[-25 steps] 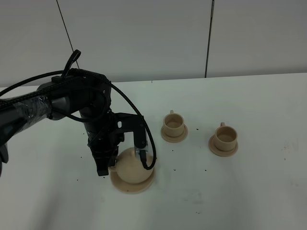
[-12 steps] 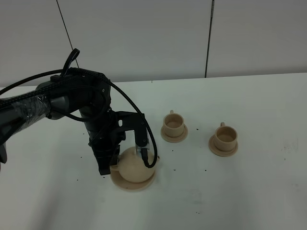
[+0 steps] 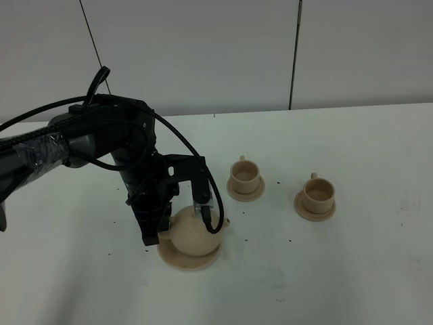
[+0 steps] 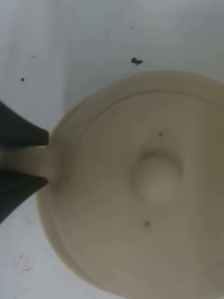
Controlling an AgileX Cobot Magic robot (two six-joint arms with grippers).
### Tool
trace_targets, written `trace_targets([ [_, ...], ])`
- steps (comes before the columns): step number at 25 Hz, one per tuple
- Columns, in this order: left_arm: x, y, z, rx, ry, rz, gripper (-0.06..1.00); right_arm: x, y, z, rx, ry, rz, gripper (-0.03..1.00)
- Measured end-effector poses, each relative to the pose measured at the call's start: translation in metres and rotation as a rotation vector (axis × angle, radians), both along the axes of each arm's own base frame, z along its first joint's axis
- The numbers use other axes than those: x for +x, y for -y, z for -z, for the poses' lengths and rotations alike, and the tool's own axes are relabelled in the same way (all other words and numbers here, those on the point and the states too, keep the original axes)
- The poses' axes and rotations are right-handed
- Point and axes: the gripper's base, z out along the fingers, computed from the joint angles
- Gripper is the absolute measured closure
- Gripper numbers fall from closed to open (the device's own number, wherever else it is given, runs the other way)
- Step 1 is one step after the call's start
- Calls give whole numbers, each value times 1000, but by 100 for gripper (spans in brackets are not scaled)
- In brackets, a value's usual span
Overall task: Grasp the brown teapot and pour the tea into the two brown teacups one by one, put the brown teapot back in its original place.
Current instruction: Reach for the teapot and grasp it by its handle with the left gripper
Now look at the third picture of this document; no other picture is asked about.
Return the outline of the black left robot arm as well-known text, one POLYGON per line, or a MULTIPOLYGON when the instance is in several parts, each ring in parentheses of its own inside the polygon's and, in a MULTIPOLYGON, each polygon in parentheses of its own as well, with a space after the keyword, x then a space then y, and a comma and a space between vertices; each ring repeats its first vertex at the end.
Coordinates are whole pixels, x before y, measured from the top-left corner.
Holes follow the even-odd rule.
POLYGON ((169 180, 170 158, 156 149, 160 116, 145 102, 111 95, 82 104, 72 98, 51 107, 63 105, 68 112, 47 126, 1 139, 1 201, 60 165, 92 164, 120 173, 144 245, 157 245, 179 192, 169 180))

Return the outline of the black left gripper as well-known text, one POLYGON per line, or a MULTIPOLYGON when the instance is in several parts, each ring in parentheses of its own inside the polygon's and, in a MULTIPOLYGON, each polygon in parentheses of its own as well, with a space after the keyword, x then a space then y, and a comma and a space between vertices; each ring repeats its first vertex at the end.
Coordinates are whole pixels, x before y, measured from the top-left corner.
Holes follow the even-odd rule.
POLYGON ((146 246, 159 244, 158 232, 169 230, 173 197, 179 194, 179 182, 169 174, 178 154, 162 155, 155 148, 117 149, 112 153, 115 165, 128 191, 131 205, 146 246))

